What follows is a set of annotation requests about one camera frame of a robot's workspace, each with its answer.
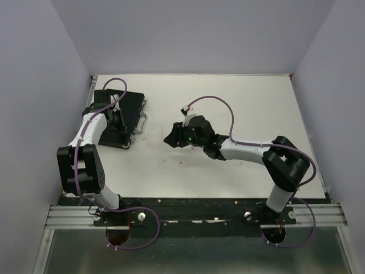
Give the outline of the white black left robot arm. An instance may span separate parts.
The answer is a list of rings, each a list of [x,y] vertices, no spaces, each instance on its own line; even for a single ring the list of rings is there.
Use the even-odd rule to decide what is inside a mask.
[[[113,225],[126,220],[126,211],[120,207],[120,196],[106,185],[106,175],[97,145],[104,130],[117,121],[113,109],[125,97],[116,99],[107,90],[96,90],[94,102],[82,112],[82,125],[74,139],[58,148],[56,157],[63,191],[87,199],[107,211]]]

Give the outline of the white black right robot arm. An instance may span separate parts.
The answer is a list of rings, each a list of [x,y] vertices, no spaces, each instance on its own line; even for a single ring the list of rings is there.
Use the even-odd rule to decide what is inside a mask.
[[[265,166],[274,182],[262,210],[263,219],[270,224],[282,219],[284,207],[296,193],[312,163],[308,155],[284,136],[278,136],[270,143],[233,141],[227,135],[215,133],[202,115],[187,122],[175,122],[164,143],[172,148],[200,147],[214,160],[241,160]]]

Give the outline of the black poker set case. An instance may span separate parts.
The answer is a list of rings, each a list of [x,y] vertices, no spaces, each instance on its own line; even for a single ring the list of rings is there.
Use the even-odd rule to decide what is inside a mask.
[[[106,89],[96,90],[94,92],[95,107],[104,107],[111,104],[110,96],[118,94],[121,100],[119,101],[120,111],[123,114],[125,125],[127,127],[126,134],[108,134],[106,129],[103,131],[99,144],[102,146],[129,149],[132,144],[132,139],[137,129],[140,120],[140,115],[143,113],[145,105],[145,95],[139,92],[128,91],[124,94],[122,91]]]

